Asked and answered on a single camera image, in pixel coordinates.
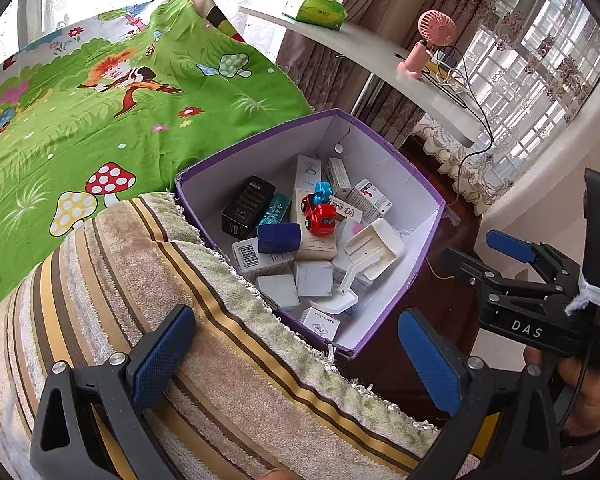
red mushroom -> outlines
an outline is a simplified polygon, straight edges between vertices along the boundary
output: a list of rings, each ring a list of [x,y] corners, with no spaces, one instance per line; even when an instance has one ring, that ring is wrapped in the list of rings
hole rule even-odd
[[[108,162],[91,175],[84,189],[87,193],[104,195],[104,205],[110,207],[119,202],[116,193],[126,191],[135,182],[133,173],[123,170],[115,162]]]

purple cardboard box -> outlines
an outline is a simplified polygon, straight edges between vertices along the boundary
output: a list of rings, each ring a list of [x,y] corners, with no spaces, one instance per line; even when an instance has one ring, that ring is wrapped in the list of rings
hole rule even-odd
[[[336,144],[344,148],[342,153],[336,153]],[[368,178],[393,202],[384,218],[404,236],[404,253],[360,297],[354,313],[336,316],[340,326],[334,344],[342,357],[353,359],[411,286],[445,202],[393,146],[341,110],[280,124],[211,155],[176,177],[176,195],[206,243],[232,258],[236,240],[220,228],[222,210],[252,174],[274,184],[277,192],[292,196],[298,155],[320,158],[323,164],[329,157],[342,158],[352,184]],[[298,321],[308,306],[302,298],[300,306],[276,314],[312,346],[324,349],[324,340]]]

finger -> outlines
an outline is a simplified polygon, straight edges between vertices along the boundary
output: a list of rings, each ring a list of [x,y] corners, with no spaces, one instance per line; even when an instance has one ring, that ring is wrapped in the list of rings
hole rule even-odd
[[[575,388],[580,378],[582,362],[573,357],[560,359],[557,368],[564,382]],[[589,402],[600,402],[600,370],[587,369],[580,394]]]
[[[542,368],[542,351],[532,346],[526,346],[525,351],[522,354],[525,358],[525,363],[535,364]]]
[[[286,469],[278,468],[272,469],[265,473],[263,476],[258,477],[257,480],[295,480],[295,476],[292,476]]]

white tape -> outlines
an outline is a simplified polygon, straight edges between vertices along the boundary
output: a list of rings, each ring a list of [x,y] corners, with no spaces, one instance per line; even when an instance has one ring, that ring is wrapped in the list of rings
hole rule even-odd
[[[578,288],[580,289],[578,295],[564,308],[567,316],[570,316],[576,310],[585,308],[589,304],[589,301],[600,306],[600,286],[587,283],[587,280],[582,275],[582,269],[580,269],[580,276],[578,277]]]

green tissue packet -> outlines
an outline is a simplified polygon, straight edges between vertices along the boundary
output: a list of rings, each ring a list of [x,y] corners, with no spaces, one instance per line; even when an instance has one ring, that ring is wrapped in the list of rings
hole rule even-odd
[[[288,0],[285,16],[298,22],[339,30],[347,17],[342,0]]]

